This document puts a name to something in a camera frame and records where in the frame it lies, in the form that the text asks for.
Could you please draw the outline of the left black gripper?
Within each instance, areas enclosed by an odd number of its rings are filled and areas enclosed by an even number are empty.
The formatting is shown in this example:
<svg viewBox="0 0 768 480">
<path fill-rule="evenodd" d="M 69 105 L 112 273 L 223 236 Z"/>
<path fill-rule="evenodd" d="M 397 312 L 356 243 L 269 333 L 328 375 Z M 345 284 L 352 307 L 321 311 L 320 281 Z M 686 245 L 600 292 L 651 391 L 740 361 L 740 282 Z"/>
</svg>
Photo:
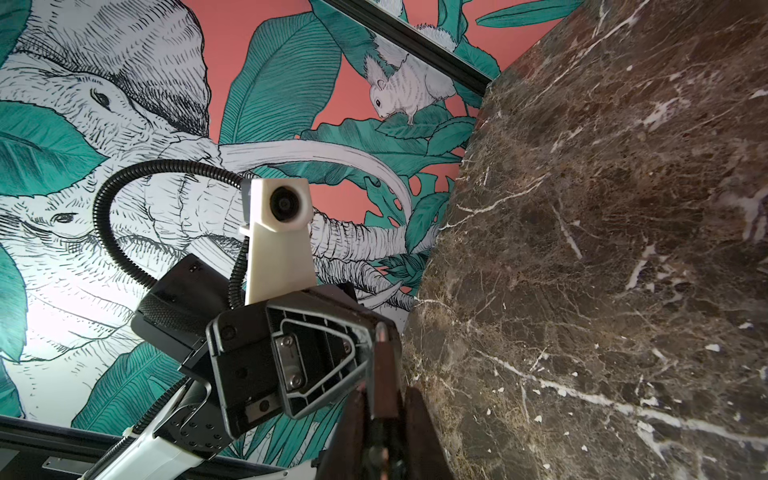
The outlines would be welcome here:
<svg viewBox="0 0 768 480">
<path fill-rule="evenodd" d="M 212 395 L 214 422 L 235 440 L 282 408 L 298 420 L 354 390 L 371 370 L 379 324 L 387 326 L 399 357 L 395 322 L 346 290 L 321 285 L 295 291 L 222 312 L 181 371 Z M 366 389 L 358 387 L 347 397 L 317 480 L 361 478 L 367 418 Z"/>
</svg>

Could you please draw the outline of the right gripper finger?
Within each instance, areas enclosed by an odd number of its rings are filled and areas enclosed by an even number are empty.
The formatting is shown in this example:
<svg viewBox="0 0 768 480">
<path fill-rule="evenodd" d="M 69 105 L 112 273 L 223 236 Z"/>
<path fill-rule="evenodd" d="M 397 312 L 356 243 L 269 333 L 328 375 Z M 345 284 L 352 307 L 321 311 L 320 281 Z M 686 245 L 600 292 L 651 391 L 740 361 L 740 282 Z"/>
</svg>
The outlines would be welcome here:
<svg viewBox="0 0 768 480">
<path fill-rule="evenodd" d="M 452 480 L 436 429 L 421 392 L 408 387 L 404 397 L 407 478 Z"/>
</svg>

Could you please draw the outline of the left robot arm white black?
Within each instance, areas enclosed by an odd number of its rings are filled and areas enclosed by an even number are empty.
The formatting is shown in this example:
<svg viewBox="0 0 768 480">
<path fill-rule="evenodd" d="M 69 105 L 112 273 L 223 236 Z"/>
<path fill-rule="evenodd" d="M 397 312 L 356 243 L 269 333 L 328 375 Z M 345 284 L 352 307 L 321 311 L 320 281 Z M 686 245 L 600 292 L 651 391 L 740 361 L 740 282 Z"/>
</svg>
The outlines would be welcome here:
<svg viewBox="0 0 768 480">
<path fill-rule="evenodd" d="M 163 274 L 133 261 L 112 207 L 143 179 L 230 186 L 243 210 L 237 259 L 218 269 L 188 254 Z M 183 160 L 124 168 L 98 190 L 100 244 L 143 288 L 131 327 L 169 379 L 90 479 L 181 479 L 235 444 L 265 440 L 269 461 L 316 453 L 319 479 L 410 474 L 394 325 L 350 285 L 317 278 L 313 207 L 303 179 L 252 179 Z"/>
</svg>

